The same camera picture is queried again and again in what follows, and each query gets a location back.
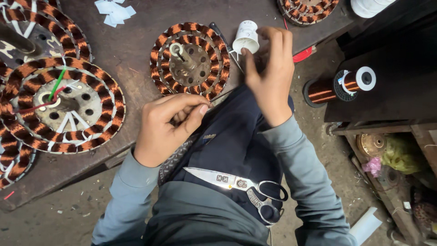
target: gray long-sleeve shirt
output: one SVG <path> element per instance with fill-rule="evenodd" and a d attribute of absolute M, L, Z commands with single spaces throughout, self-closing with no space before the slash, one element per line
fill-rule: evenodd
<path fill-rule="evenodd" d="M 303 226 L 295 230 L 298 245 L 355 246 L 340 198 L 311 142 L 292 116 L 264 131 L 282 165 L 296 214 Z M 95 245 L 267 245 L 268 229 L 225 195 L 182 181 L 160 187 L 153 216 L 150 192 L 159 167 L 147 168 L 128 154 L 110 188 L 113 199 L 97 222 Z"/>

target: scissors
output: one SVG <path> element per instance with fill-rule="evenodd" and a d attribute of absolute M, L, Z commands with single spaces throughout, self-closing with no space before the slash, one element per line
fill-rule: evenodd
<path fill-rule="evenodd" d="M 184 169 L 185 169 L 185 171 L 200 178 L 201 180 L 204 180 L 208 183 L 217 185 L 219 187 L 229 189 L 229 190 L 234 188 L 234 189 L 246 191 L 247 196 L 249 197 L 249 200 L 258 209 L 258 213 L 260 214 L 261 219 L 263 219 L 263 221 L 265 221 L 266 223 L 273 225 L 276 222 L 278 222 L 279 219 L 281 218 L 279 210 L 275 206 L 273 206 L 273 204 L 272 204 L 272 199 L 284 202 L 288 199 L 288 193 L 285 190 L 285 188 L 282 185 L 280 185 L 279 183 L 269 181 L 269 180 L 264 180 L 264 181 L 257 183 L 257 182 L 250 180 L 250 179 L 245 179 L 245 178 L 238 177 L 238 176 L 235 176 L 232 174 L 211 171 L 211 170 L 206 170 L 206 169 L 201 169 L 201 168 L 184 167 Z M 284 193 L 284 198 L 277 198 L 277 197 L 272 197 L 272 196 L 264 194 L 260 190 L 260 187 L 266 183 L 272 183 L 272 184 L 278 186 L 282 190 L 282 192 Z M 256 196 L 256 194 L 253 192 L 252 188 L 255 188 L 255 190 L 258 191 L 260 194 L 266 196 L 267 199 L 265 201 L 261 201 Z M 271 216 L 270 218 L 265 218 L 261 214 L 261 208 L 264 206 L 268 206 L 272 209 L 273 216 Z"/>

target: person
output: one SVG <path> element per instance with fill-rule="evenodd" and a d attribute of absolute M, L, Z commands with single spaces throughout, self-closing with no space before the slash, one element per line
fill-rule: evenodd
<path fill-rule="evenodd" d="M 253 54 L 243 48 L 245 85 L 211 113 L 200 95 L 170 95 L 144 105 L 136 147 L 114 177 L 113 198 L 94 228 L 93 245 L 267 245 L 269 229 L 246 192 L 209 184 L 184 166 L 256 182 L 280 183 L 284 173 L 303 221 L 295 230 L 298 245 L 357 245 L 340 198 L 293 115 L 292 33 L 274 27 L 257 33 L 269 42 L 259 51 L 269 55 L 265 70 L 259 74 Z M 197 139 L 161 184 L 146 224 L 160 164 L 193 133 Z"/>

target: fingernail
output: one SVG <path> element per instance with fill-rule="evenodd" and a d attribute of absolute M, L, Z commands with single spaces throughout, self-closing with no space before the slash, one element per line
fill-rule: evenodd
<path fill-rule="evenodd" d="M 208 111 L 208 106 L 206 104 L 204 104 L 201 108 L 200 108 L 200 114 L 201 115 L 205 115 L 206 111 Z"/>

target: scissor blade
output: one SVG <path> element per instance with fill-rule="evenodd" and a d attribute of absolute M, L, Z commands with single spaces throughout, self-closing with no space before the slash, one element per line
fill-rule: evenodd
<path fill-rule="evenodd" d="M 231 189 L 235 184 L 236 176 L 231 174 L 195 167 L 184 167 L 184 169 L 201 180 L 226 189 Z"/>

